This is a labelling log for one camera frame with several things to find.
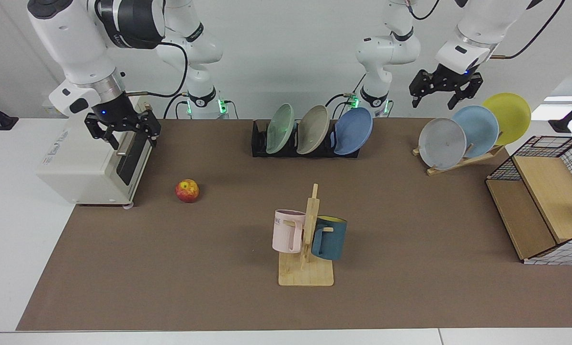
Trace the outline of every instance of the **red apple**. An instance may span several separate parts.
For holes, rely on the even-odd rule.
[[[199,186],[194,180],[185,179],[175,186],[175,195],[185,203],[194,203],[199,197]]]

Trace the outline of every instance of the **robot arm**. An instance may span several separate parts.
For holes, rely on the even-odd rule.
[[[65,72],[66,80],[50,100],[65,115],[87,112],[84,122],[91,135],[114,149],[119,146],[114,131],[143,133],[154,145],[161,129],[151,110],[138,114],[133,109],[93,17],[101,19],[116,45],[155,47],[164,31],[157,15],[162,1],[138,1],[141,10],[135,13],[113,11],[124,10],[113,5],[127,1],[135,0],[105,0],[109,6],[99,6],[98,0],[29,0],[27,5],[39,39]]]
[[[165,6],[166,36],[163,42],[183,46],[188,52],[188,112],[192,118],[216,119],[225,116],[226,105],[216,91],[211,75],[203,65],[222,59],[222,44],[208,33],[196,15],[192,0],[167,0]],[[183,71],[185,61],[172,46],[158,46],[159,57]]]
[[[390,30],[390,35],[367,37],[356,49],[356,58],[367,71],[357,98],[360,107],[375,116],[385,115],[392,81],[392,74],[386,67],[414,62],[420,54],[420,41],[413,34],[413,18],[406,1],[387,0],[383,13],[384,25]]]
[[[457,24],[455,37],[437,52],[439,63],[433,73],[421,70],[409,86],[412,104],[417,107],[422,97],[437,91],[454,92],[448,108],[465,99],[473,98],[483,83],[476,72],[481,63],[488,61],[509,27],[527,8],[539,0],[457,0],[465,9]]]
[[[200,109],[226,112],[209,73],[200,65],[219,61],[222,48],[204,32],[192,0],[29,0],[27,9],[37,35],[65,72],[66,80],[49,96],[52,104],[67,116],[88,112],[85,123],[91,135],[114,149],[119,143],[113,131],[144,133],[155,144],[160,125],[151,110],[134,111],[107,55],[108,46],[160,46],[159,55],[184,70],[182,51],[172,45],[180,46],[196,67],[188,81],[191,99],[196,105],[207,100]],[[209,98],[212,90],[214,96]],[[220,107],[210,107],[216,99]]]

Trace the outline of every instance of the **yellow plate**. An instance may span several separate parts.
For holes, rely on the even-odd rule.
[[[481,104],[487,107],[499,122],[497,145],[507,145],[525,135],[531,124],[531,108],[524,98],[515,93],[498,93]]]

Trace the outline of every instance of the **brown table mat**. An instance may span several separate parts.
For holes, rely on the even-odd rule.
[[[251,122],[162,122],[136,206],[75,208],[17,330],[572,327],[572,267],[521,264],[485,185],[507,154],[428,177],[426,122],[376,120],[356,160],[253,159]],[[280,287],[274,210],[313,183],[349,221],[335,285]]]

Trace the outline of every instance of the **white table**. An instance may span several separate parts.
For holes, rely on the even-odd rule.
[[[34,174],[64,124],[60,119],[21,119],[12,131],[0,132],[0,344],[572,344],[572,328],[16,333],[73,210]],[[535,122],[524,138],[531,135],[555,133],[545,122]]]

